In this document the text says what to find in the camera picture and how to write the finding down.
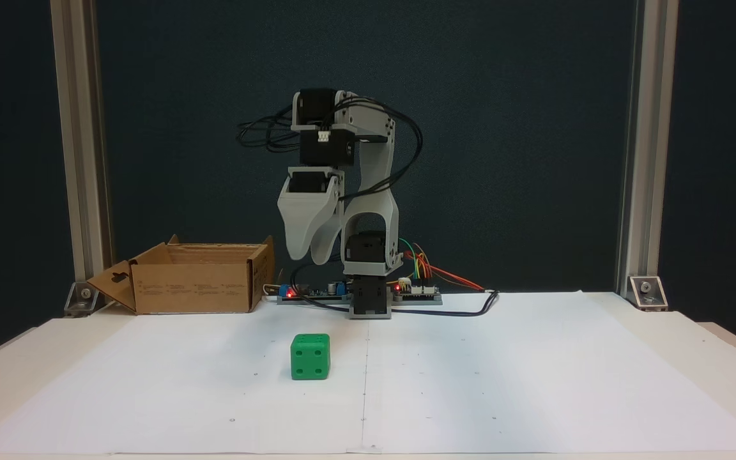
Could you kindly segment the grey narrow gripper finger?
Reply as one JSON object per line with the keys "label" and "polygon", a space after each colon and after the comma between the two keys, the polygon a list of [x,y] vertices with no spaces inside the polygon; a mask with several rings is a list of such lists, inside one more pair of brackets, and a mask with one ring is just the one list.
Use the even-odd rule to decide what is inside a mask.
{"label": "grey narrow gripper finger", "polygon": [[310,239],[310,256],[316,265],[323,265],[330,259],[342,229],[342,213],[342,202],[333,198],[312,219],[311,227],[314,232]]}

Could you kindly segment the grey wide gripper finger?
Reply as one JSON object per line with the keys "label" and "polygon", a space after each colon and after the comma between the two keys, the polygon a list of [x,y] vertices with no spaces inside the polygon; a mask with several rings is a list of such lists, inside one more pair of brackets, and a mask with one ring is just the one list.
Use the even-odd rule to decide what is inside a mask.
{"label": "grey wide gripper finger", "polygon": [[284,239],[291,259],[301,260],[311,254],[312,219],[331,199],[332,196],[307,195],[305,198],[283,200],[280,195],[277,206],[284,222]]}

